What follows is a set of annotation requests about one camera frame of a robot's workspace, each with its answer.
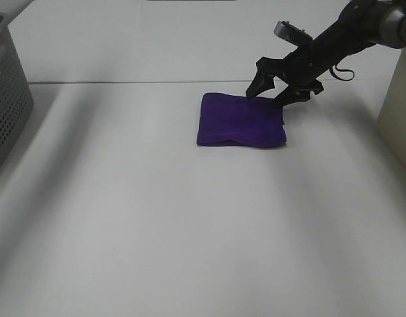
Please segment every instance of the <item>white table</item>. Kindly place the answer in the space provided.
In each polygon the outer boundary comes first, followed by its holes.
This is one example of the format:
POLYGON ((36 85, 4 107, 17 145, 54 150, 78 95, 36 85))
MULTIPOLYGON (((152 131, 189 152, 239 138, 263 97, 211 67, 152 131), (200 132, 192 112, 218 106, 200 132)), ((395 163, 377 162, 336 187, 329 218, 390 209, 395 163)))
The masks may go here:
POLYGON ((0 317, 406 317, 406 170, 375 130, 398 51, 287 107, 286 147, 195 144, 203 94, 248 86, 215 81, 292 49, 276 20, 345 3, 36 0, 11 32, 65 84, 31 86, 0 171, 0 317))
POLYGON ((387 85, 326 82, 273 150, 195 145, 201 96, 244 83, 32 86, 0 174, 0 317, 406 317, 387 85))

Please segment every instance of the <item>beige box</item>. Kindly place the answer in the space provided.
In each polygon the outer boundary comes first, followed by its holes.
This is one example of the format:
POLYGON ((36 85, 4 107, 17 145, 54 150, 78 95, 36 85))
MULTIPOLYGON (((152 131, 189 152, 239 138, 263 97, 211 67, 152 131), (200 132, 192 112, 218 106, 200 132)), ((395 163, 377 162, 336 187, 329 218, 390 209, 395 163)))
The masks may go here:
POLYGON ((380 111, 378 129, 406 166, 406 48, 401 52, 380 111))

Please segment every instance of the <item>gray basket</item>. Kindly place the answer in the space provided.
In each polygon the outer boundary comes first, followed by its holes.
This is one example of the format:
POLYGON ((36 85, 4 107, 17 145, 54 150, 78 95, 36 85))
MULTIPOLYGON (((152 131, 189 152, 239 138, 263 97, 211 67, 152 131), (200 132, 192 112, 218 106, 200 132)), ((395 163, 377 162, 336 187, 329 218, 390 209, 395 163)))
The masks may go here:
POLYGON ((0 13, 0 166, 11 152, 34 105, 7 21, 0 13))

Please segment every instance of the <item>purple fabric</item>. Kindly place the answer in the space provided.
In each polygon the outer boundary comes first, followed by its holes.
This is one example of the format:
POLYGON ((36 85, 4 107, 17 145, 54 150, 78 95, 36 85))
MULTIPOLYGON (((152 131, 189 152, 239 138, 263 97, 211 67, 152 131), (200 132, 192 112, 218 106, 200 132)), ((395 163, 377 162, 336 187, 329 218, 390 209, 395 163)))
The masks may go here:
POLYGON ((287 142, 283 109, 273 99, 209 93, 203 96, 197 144, 278 147, 287 142))

